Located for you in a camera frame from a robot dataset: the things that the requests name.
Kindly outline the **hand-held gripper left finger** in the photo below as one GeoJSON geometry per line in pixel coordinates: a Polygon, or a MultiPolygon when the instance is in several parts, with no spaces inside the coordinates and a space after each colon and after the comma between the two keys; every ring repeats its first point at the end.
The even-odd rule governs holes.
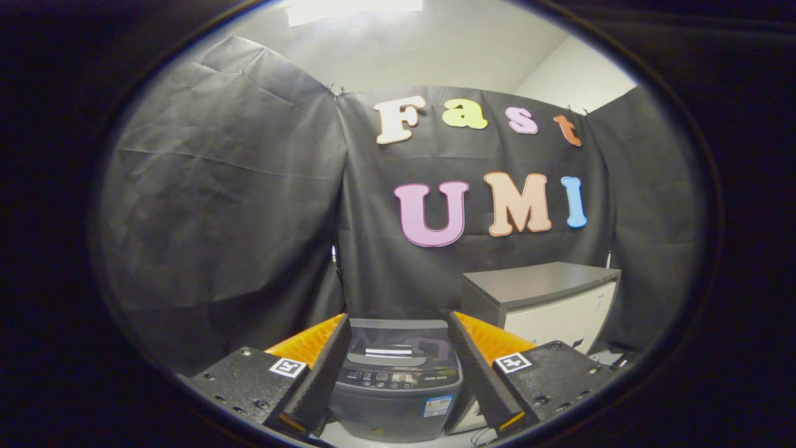
{"type": "Polygon", "coordinates": [[[267,350],[237,348],[187,385],[250,424],[309,436],[324,420],[351,335],[349,315],[341,313],[267,350]]]}

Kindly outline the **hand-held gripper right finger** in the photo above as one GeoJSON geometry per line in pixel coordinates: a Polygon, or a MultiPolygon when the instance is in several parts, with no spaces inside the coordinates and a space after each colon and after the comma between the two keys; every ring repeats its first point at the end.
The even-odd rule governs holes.
{"type": "Polygon", "coordinates": [[[511,436],[603,389],[615,372],[559,340],[537,345],[454,311],[447,334],[487,426],[511,436]]]}

